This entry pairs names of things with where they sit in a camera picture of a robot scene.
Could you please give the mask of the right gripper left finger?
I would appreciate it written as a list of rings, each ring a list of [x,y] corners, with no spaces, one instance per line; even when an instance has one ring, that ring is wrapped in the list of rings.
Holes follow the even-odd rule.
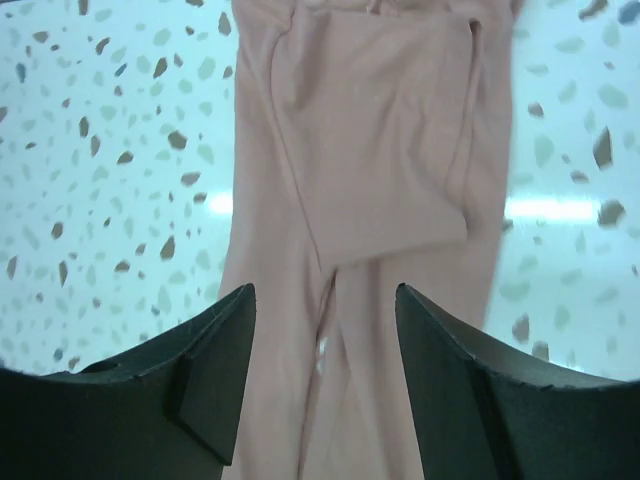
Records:
[[[77,373],[1,372],[5,479],[218,479],[232,462],[254,338],[244,285]]]

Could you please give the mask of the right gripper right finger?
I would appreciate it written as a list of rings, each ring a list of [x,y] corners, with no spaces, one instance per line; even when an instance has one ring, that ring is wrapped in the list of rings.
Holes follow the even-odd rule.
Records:
[[[395,316],[426,478],[638,477],[637,381],[526,354],[407,284]]]

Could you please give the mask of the pink printed t-shirt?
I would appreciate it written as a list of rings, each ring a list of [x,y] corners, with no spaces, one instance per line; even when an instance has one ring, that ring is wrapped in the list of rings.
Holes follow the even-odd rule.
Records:
[[[475,327],[500,245],[518,1],[236,1],[231,240],[256,292],[228,479],[419,479],[408,283]]]

